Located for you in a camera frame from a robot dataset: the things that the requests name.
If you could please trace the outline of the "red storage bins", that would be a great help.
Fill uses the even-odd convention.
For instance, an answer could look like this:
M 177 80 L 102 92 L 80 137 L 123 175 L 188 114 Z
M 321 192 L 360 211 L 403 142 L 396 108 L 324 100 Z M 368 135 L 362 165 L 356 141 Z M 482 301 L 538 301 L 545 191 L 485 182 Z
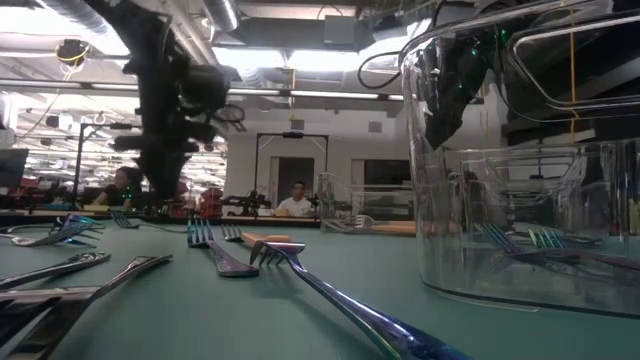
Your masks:
M 187 217 L 197 215 L 204 218 L 218 218 L 222 216 L 223 192 L 215 187 L 191 189 L 186 183 L 180 182 L 176 197 L 169 206 L 171 217 Z

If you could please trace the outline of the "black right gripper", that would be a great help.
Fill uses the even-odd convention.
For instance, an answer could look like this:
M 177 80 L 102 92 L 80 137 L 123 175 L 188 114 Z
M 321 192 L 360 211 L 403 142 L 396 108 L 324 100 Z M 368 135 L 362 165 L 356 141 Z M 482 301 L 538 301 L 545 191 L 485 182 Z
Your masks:
M 428 142 L 438 149 L 462 126 L 467 104 L 476 96 L 486 74 L 498 79 L 504 66 L 505 29 L 468 30 L 430 35 L 422 52 Z

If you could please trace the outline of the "clear plastic container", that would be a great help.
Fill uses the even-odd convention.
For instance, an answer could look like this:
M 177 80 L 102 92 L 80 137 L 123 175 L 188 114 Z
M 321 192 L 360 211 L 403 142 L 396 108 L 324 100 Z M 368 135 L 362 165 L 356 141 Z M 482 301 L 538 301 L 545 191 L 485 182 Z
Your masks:
M 569 154 L 481 156 L 462 162 L 466 225 L 571 226 L 570 197 L 586 162 Z
M 336 175 L 323 172 L 318 175 L 316 200 L 318 202 L 317 214 L 321 223 L 325 219 L 353 215 L 368 215 L 375 220 L 383 221 L 415 222 L 412 189 L 408 185 L 346 184 Z
M 430 35 L 505 29 L 502 77 L 488 71 L 462 126 L 428 142 L 422 52 Z M 640 262 L 640 0 L 492 0 L 399 56 L 419 268 L 430 287 L 479 301 L 640 319 L 640 272 L 597 262 L 531 264 L 466 225 L 462 162 L 575 155 L 567 247 Z

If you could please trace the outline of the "black metal rig frame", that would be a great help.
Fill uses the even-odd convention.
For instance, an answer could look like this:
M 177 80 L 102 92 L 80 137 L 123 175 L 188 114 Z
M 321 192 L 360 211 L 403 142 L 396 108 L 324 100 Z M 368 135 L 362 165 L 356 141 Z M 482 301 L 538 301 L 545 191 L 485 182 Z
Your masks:
M 300 131 L 256 134 L 253 191 L 270 201 L 274 215 L 278 205 L 291 196 L 293 184 L 302 181 L 305 197 L 313 204 L 313 215 L 291 218 L 316 217 L 316 177 L 328 169 L 329 143 L 328 135 Z
M 79 129 L 79 136 L 77 141 L 77 149 L 76 149 L 76 162 L 75 162 L 75 172 L 74 172 L 74 183 L 71 192 L 71 208 L 77 208 L 77 198 L 78 198 L 78 190 L 80 184 L 80 172 L 81 172 L 81 161 L 83 154 L 83 147 L 86 140 L 90 138 L 90 136 L 85 135 L 85 130 L 89 127 L 92 127 L 94 130 L 100 130 L 103 127 L 108 127 L 111 130 L 132 130 L 132 129 L 141 129 L 141 125 L 133 125 L 127 124 L 123 122 L 115 122 L 110 124 L 95 124 L 95 123 L 81 123 Z

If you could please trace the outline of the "dark computer monitor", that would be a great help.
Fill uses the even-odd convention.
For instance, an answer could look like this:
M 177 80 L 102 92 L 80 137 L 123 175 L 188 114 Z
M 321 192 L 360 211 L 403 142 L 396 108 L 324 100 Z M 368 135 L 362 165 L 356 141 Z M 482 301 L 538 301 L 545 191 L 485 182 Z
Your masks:
M 28 155 L 28 149 L 0 149 L 0 189 L 20 186 Z

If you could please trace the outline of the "person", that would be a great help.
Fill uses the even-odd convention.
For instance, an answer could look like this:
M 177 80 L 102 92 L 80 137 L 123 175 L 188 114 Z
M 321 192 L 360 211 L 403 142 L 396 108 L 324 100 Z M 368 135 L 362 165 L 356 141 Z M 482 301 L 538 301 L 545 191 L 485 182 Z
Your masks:
M 143 178 L 143 173 L 138 168 L 118 168 L 113 182 L 101 191 L 92 204 L 122 206 L 126 211 L 133 210 L 138 206 L 142 194 Z
M 305 183 L 296 181 L 292 186 L 291 196 L 278 205 L 275 215 L 277 217 L 311 217 L 313 204 L 305 197 L 305 190 Z

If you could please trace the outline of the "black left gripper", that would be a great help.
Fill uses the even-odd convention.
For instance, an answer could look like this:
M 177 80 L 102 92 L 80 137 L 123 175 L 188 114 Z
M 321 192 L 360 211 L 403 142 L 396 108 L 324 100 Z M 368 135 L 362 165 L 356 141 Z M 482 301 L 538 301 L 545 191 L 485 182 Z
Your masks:
M 226 105 L 229 81 L 221 68 L 195 64 L 177 53 L 133 57 L 123 72 L 137 78 L 142 133 L 117 137 L 114 148 L 141 150 L 136 163 L 157 198 L 173 198 L 190 159 L 177 150 L 189 149 L 193 140 L 214 139 L 211 119 Z M 151 149 L 156 147 L 169 150 Z

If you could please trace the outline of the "grey ceiling box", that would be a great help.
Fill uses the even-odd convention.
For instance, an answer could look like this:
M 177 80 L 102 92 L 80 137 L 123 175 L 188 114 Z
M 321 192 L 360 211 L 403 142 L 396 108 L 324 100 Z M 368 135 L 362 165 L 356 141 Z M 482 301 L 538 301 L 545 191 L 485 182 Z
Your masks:
M 355 43 L 356 20 L 351 16 L 326 15 L 324 17 L 324 43 L 348 47 Z

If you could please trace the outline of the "green table mat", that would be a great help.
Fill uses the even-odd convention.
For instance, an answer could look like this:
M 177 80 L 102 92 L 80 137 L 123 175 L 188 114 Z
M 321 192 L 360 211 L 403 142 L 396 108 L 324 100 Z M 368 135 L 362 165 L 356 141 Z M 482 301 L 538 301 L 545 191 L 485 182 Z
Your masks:
M 474 303 L 425 286 L 406 237 L 292 228 L 300 259 L 338 290 L 455 346 L 475 360 L 640 360 L 640 320 Z M 55 351 L 76 360 L 370 360 L 378 349 L 286 265 L 256 278 L 219 276 L 182 226 L 108 223 L 94 247 L 110 260 L 45 287 L 99 285 L 138 255 L 172 261 L 92 304 Z

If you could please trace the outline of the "long ceiling light tube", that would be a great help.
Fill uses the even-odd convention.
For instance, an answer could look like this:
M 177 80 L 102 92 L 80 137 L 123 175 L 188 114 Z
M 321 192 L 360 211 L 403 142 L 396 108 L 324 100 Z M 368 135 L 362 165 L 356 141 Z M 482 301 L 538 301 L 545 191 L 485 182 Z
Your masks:
M 55 91 L 74 94 L 80 94 L 82 92 L 104 92 L 108 93 L 110 96 L 117 96 L 118 94 L 122 94 L 123 96 L 129 97 L 134 97 L 138 93 L 138 86 L 135 84 L 49 81 L 10 78 L 0 78 L 0 88 L 13 89 L 16 91 L 31 91 L 36 93 L 51 93 Z M 400 102 L 403 100 L 403 96 L 400 94 L 374 94 L 362 92 L 315 91 L 296 89 L 231 88 L 228 91 L 228 94 L 232 96 L 322 98 L 388 102 Z

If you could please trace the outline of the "shiny round steel duct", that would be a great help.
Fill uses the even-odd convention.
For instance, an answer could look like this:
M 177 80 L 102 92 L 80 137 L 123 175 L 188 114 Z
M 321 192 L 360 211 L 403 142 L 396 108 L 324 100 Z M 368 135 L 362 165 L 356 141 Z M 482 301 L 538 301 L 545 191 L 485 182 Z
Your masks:
M 202 0 L 203 10 L 211 25 L 220 32 L 238 28 L 241 11 L 234 0 Z

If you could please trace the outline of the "black aluminium table frame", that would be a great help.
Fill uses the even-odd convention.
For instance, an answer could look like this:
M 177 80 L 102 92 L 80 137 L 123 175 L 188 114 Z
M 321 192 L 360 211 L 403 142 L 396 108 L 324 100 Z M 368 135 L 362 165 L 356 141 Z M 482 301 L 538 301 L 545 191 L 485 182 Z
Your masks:
M 9 225 L 25 225 L 36 223 L 52 223 L 56 218 L 64 218 L 68 215 L 68 211 L 48 211 L 38 210 L 29 213 L 28 211 L 0 211 L 0 226 Z M 186 224 L 186 217 L 166 217 L 166 216 L 147 216 L 140 214 L 129 214 L 128 219 L 133 221 L 141 220 L 153 224 L 162 225 L 179 225 Z M 286 217 L 221 217 L 210 218 L 214 225 L 219 224 L 236 224 L 239 226 L 258 226 L 258 227 L 300 227 L 300 228 L 319 228 L 320 221 L 313 218 L 286 218 Z

